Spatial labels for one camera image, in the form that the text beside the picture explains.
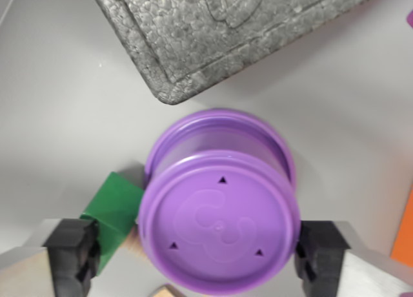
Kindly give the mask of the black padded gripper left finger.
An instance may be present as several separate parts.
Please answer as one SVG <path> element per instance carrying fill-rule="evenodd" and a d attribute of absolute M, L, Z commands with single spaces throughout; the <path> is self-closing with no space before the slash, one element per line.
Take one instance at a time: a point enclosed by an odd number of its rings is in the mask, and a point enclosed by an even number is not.
<path fill-rule="evenodd" d="M 1 296 L 87 296 L 99 269 L 95 220 L 47 219 L 1 254 Z"/>

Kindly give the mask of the black padded gripper right finger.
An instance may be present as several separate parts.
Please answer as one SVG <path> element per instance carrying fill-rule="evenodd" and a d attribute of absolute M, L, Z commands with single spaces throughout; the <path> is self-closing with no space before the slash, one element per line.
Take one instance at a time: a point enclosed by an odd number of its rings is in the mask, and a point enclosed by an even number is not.
<path fill-rule="evenodd" d="M 412 268 L 369 249 L 345 221 L 302 221 L 294 265 L 305 296 L 412 296 Z"/>

